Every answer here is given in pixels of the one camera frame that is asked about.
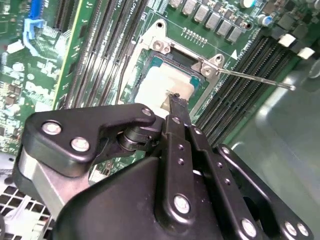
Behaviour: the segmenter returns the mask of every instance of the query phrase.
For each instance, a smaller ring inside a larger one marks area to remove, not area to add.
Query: ram slot
[[[284,67],[282,64],[292,58],[287,53],[274,39],[261,35],[235,71],[275,80],[279,69]],[[196,122],[209,143],[214,146],[223,141],[268,87],[263,83],[229,75]]]
[[[79,95],[80,89],[86,85],[85,75],[94,64],[94,50],[99,47],[98,37],[105,33],[109,28],[112,13],[117,4],[117,0],[98,0],[95,5],[94,15],[90,21],[88,37],[84,43],[84,49],[81,52],[79,61],[76,66],[75,74],[72,78],[72,84],[66,98],[66,106],[73,108]]]

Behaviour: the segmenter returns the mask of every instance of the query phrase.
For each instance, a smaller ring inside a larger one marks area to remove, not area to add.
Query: pcie slot
[[[54,16],[54,28],[63,33],[68,30],[75,1],[76,0],[59,0]]]
[[[291,58],[287,50],[272,38],[260,36],[236,67],[236,71],[274,80],[284,61]],[[228,76],[197,121],[209,143],[223,141],[268,88],[259,82]]]

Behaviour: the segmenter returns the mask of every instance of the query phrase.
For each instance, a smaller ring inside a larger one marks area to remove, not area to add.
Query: expansion slot
[[[60,0],[54,16],[54,27],[61,32],[68,30],[76,0]]]
[[[291,58],[286,48],[260,35],[240,61],[235,71],[275,80]],[[214,146],[224,140],[252,109],[268,86],[229,75],[196,124]]]
[[[88,54],[90,55],[89,61],[87,61],[87,63],[84,66],[85,69],[84,69],[84,72],[81,73],[81,78],[77,79],[77,81],[81,81],[81,83],[80,83],[79,89],[77,90],[77,92],[75,92],[76,97],[74,101],[74,107],[76,108],[82,105],[84,94],[85,94],[85,91],[87,90],[89,82],[94,81],[94,79],[97,77],[97,73],[99,73],[101,69],[104,69],[103,63],[105,61],[101,59],[101,55],[103,55],[103,53],[100,54],[99,52],[101,52],[101,48],[103,48],[102,52],[108,49],[110,42],[112,40],[112,37],[109,37],[110,35],[113,34],[113,30],[114,30],[112,18],[115,18],[115,21],[118,21],[120,16],[120,14],[116,14],[115,16],[116,4],[117,4],[117,1],[115,0],[110,0],[108,2],[108,7],[106,9],[107,11],[104,12],[103,21],[101,22],[100,26],[96,28],[96,29],[99,29],[97,31],[96,41],[90,43],[90,44],[93,44],[93,47],[91,49],[91,52],[88,52]],[[124,4],[122,3],[122,5],[120,6],[120,11],[122,11],[123,6]]]
[[[67,108],[74,107],[73,97],[79,91],[79,89],[83,86],[83,79],[85,75],[86,68],[89,64],[92,64],[91,59],[94,57],[91,53],[96,47],[97,38],[100,34],[101,27],[104,26],[106,29],[108,25],[105,25],[106,22],[110,22],[111,14],[107,14],[107,10],[114,9],[116,4],[115,0],[110,0],[105,4],[105,0],[98,0],[96,3],[96,7],[94,10],[94,14],[91,20],[91,24],[89,26],[88,32],[89,35],[86,38],[84,43],[84,49],[81,52],[79,57],[79,61],[76,66],[75,74],[72,78],[72,83],[69,89],[69,93],[67,95],[65,106]]]
[[[128,20],[128,16],[129,16],[132,4],[133,4],[132,0],[125,1],[125,3],[122,5],[121,12],[116,15],[116,18],[115,18],[116,24],[113,24],[111,26],[110,33],[112,34],[111,34],[111,37],[108,39],[108,42],[102,52],[102,56],[103,56],[102,61],[100,62],[98,71],[94,72],[94,75],[93,75],[94,76],[93,90],[88,96],[88,99],[83,100],[82,98],[80,98],[80,102],[77,102],[77,104],[85,102],[87,107],[89,107],[93,103],[94,98],[96,97],[98,90],[102,84],[103,78],[105,76],[109,60],[116,49],[118,39],[121,33],[124,31],[125,23]],[[109,85],[110,85],[110,82],[106,80],[104,84],[105,86],[104,88],[108,88]]]

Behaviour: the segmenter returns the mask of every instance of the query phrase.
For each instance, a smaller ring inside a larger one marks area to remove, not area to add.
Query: electronic component
[[[42,7],[42,0],[32,0],[28,17],[32,20],[39,19],[41,17]]]
[[[17,94],[17,95],[19,95],[19,94],[21,93],[21,88],[18,87],[18,86],[16,86],[16,87],[14,88],[14,93]]]
[[[262,25],[264,27],[269,26],[272,23],[272,17],[266,16],[264,14],[260,14],[257,18],[257,22],[259,25]]]
[[[304,24],[299,24],[292,32],[292,35],[295,36],[297,39],[303,39],[307,35],[307,33],[307,26]]]
[[[209,12],[209,8],[207,8],[204,5],[200,5],[200,7],[198,8],[198,10],[196,11],[195,15],[194,15],[194,20],[198,23],[202,23],[202,21],[205,19],[205,17],[207,16],[207,13]]]
[[[315,53],[314,50],[312,50],[311,48],[309,47],[304,47],[302,48],[299,53],[298,53],[298,56],[307,60],[308,58],[310,58],[313,54]]]
[[[153,66],[142,80],[134,102],[147,104],[155,113],[165,117],[164,114],[169,114],[170,110],[166,104],[168,94],[179,94],[180,98],[189,100],[195,90],[190,81],[190,75],[166,63],[160,67]]]
[[[0,136],[4,136],[5,135],[5,128],[3,126],[0,126]]]
[[[232,15],[232,13],[233,13],[233,12],[232,12],[230,9],[228,9],[228,10],[225,12],[225,14],[224,14],[224,18],[227,19],[227,20],[229,20],[230,17],[231,17],[231,15]]]
[[[231,33],[230,33],[230,35],[228,36],[227,39],[228,39],[229,41],[235,43],[235,42],[238,40],[238,38],[240,37],[241,33],[242,33],[241,29],[240,29],[239,27],[235,27],[235,28],[231,31]]]
[[[288,12],[291,12],[291,11],[295,8],[295,6],[296,6],[296,4],[295,4],[292,0],[289,0],[289,1],[285,4],[284,8],[285,8],[285,10],[287,10]]]
[[[218,25],[220,18],[221,18],[220,15],[213,12],[209,17],[208,21],[206,22],[205,27],[208,29],[215,29],[216,26]]]
[[[8,86],[8,91],[9,91],[10,93],[14,93],[14,92],[15,92],[15,86],[12,85],[12,84],[10,84],[10,85]]]
[[[315,10],[320,10],[320,0],[316,0],[314,3],[314,9]]]
[[[282,35],[285,34],[285,30],[282,29],[279,26],[275,26],[274,28],[272,28],[271,30],[271,37],[278,40]]]
[[[216,31],[217,34],[221,35],[221,36],[226,36],[229,29],[231,28],[231,23],[227,20],[223,20],[222,24],[220,25],[218,31]]]
[[[176,9],[177,7],[179,7],[181,1],[182,0],[170,0],[169,4],[171,7]]]
[[[11,94],[5,97],[5,104],[6,105],[13,105],[16,102],[16,96]]]
[[[222,7],[222,4],[219,1],[215,2],[215,5],[213,7],[213,11],[215,11],[216,13],[219,12],[220,8]]]
[[[87,24],[83,25],[80,29],[79,38],[83,38],[86,35],[87,30],[88,30],[88,25]]]
[[[9,44],[6,48],[6,52],[8,54],[13,54],[13,53],[16,53],[16,52],[24,49],[24,48],[25,48],[25,46],[22,44],[21,40],[19,39],[18,41]]]
[[[304,18],[302,19],[302,21],[305,23],[305,24],[309,24],[312,20],[312,15],[311,14],[306,14],[304,16]]]
[[[13,117],[20,112],[20,106],[18,104],[9,104],[8,107],[3,111],[4,114],[9,117]]]
[[[256,4],[256,0],[240,0],[240,6],[248,9],[252,8]]]
[[[280,37],[278,43],[284,47],[289,47],[295,40],[296,38],[294,36],[287,33]]]
[[[270,15],[270,14],[272,14],[272,13],[274,12],[275,9],[276,9],[275,2],[273,2],[273,1],[271,0],[271,1],[268,1],[268,2],[265,4],[265,6],[264,6],[264,8],[263,8],[262,11],[263,11],[265,14]]]
[[[238,16],[238,18],[235,20],[234,24],[237,25],[238,27],[241,25],[243,22],[243,18],[241,16]]]
[[[184,15],[189,16],[193,12],[196,4],[197,4],[196,0],[186,0],[184,6],[182,8],[182,13]]]
[[[301,42],[300,40],[295,41],[291,46],[290,50],[294,52],[295,54],[299,53],[301,49],[305,47],[305,44]]]
[[[277,24],[285,30],[289,30],[294,23],[295,20],[287,13],[285,13],[277,22]]]

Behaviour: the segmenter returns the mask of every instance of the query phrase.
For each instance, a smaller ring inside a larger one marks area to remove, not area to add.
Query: green circuit board
[[[90,26],[96,24],[92,19],[96,19],[98,24],[104,17],[102,9],[109,6],[112,0],[68,0],[66,3],[69,5],[64,5],[65,11],[63,11],[62,2],[63,0],[0,0],[1,152],[13,155],[18,153],[24,122],[28,116],[35,112],[60,109],[63,106],[70,93],[80,55],[88,41]],[[115,0],[114,2],[114,15],[120,15],[121,7],[126,1]],[[128,19],[132,18],[132,12],[140,2],[138,0],[132,1]],[[179,2],[178,6],[174,6],[174,2]],[[262,26],[258,23],[258,16],[261,14],[272,18],[272,23],[268,26],[269,29],[277,26],[278,21],[285,14],[294,20],[294,25],[287,30],[288,33],[293,32],[297,26],[304,25],[308,31],[302,40],[308,46],[319,37],[319,31],[316,30],[319,26],[319,13],[312,12],[306,3],[296,0],[276,0],[273,2],[273,7],[270,6],[271,0],[257,0],[249,8],[241,7],[241,3],[237,0],[198,0],[193,2],[195,5],[191,12],[186,14],[184,8],[186,4],[190,3],[190,0],[149,0],[137,24],[132,43],[138,43],[140,37],[153,23],[163,19],[167,25],[166,36],[168,38],[206,59],[210,59],[216,54],[222,54],[225,58],[223,68],[232,70],[243,60],[242,57],[260,33]],[[25,19],[29,18],[34,3],[40,3],[40,16],[37,20],[43,20],[43,23],[41,27],[34,28],[35,37],[30,39],[28,44],[36,50],[37,54],[34,51],[32,53],[25,42],[24,35],[28,29]],[[97,11],[98,3],[101,3],[102,7],[100,6],[100,10]],[[203,6],[207,9],[206,17],[201,22],[196,21],[196,13]],[[67,16],[60,17],[59,14],[64,14],[64,12],[67,13]],[[213,13],[219,16],[219,23],[210,29],[206,23]],[[117,25],[115,16],[111,18],[104,41],[110,40],[112,29]],[[222,23],[227,23],[230,30],[240,30],[240,35],[236,40],[229,39],[231,35],[229,30],[228,34],[217,34]],[[122,40],[126,36],[129,28],[129,25],[125,25],[119,39]],[[103,47],[94,49],[94,51],[100,55],[103,52]],[[141,74],[146,68],[146,64],[157,65],[153,58],[155,56],[151,50],[142,51],[138,57],[130,80],[120,96],[124,103],[134,102],[131,94],[138,81],[141,80]],[[299,60],[298,57],[292,59],[283,72],[290,71]],[[98,75],[94,69],[90,73],[92,76]],[[208,82],[204,78],[193,73],[191,75],[193,81],[198,81],[199,84],[195,87],[196,91],[190,98],[189,110],[197,103],[208,86]],[[193,122],[196,122],[206,109],[210,99],[217,94],[227,77],[226,74],[220,76],[212,92],[205,96],[206,100],[199,111],[191,116]],[[280,75],[277,81],[281,81],[284,77],[285,75]],[[111,90],[103,105],[114,104],[118,85],[119,75],[112,83]],[[93,86],[94,81],[90,80],[83,90],[83,101],[80,102],[79,107],[91,107],[99,104],[106,85],[104,81],[101,82],[95,98],[88,104],[86,101],[89,99]],[[262,98],[263,100],[257,101],[255,109],[259,108],[272,90],[273,88],[270,88],[268,94]],[[110,175],[137,161],[142,156],[143,154],[136,154],[129,158],[113,159],[111,162],[97,166],[96,169],[103,172],[106,166],[108,168],[112,166],[108,170],[108,175]]]
[[[24,20],[31,11],[30,0],[0,1],[0,151],[16,155],[25,120],[35,112],[54,109],[65,56],[77,58],[83,43],[81,26],[90,20],[94,0],[79,1],[74,8],[75,24],[65,32],[54,28],[58,1],[44,1],[42,28],[35,28],[30,43],[23,39]]]

